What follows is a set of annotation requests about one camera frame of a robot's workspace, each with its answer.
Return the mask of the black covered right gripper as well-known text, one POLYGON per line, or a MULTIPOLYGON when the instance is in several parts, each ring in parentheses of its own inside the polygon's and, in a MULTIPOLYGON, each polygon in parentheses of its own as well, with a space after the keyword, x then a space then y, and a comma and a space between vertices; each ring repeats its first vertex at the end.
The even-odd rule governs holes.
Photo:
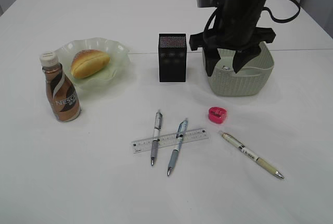
POLYGON ((217 48, 234 50, 233 70, 238 73, 244 65, 261 53, 260 42, 272 43, 276 34, 272 28, 257 27, 265 0, 228 2, 227 0, 199 0, 198 7, 215 7, 204 30, 192 34, 192 51, 203 48, 203 65, 211 77, 220 55, 217 48))

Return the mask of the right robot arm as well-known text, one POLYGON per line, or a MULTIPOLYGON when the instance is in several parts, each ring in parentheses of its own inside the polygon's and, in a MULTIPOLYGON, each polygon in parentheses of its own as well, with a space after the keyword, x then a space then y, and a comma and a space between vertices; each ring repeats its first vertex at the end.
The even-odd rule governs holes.
MULTIPOLYGON (((297 0, 289 0, 297 7, 297 0)), ((272 11, 265 6, 266 0, 213 0, 215 11, 205 28, 190 36, 191 50, 202 48, 207 75, 213 74, 220 60, 219 49, 234 51, 232 68, 238 73, 249 61, 261 53, 260 43, 272 43, 276 36, 271 28, 257 27, 261 13, 272 11)))

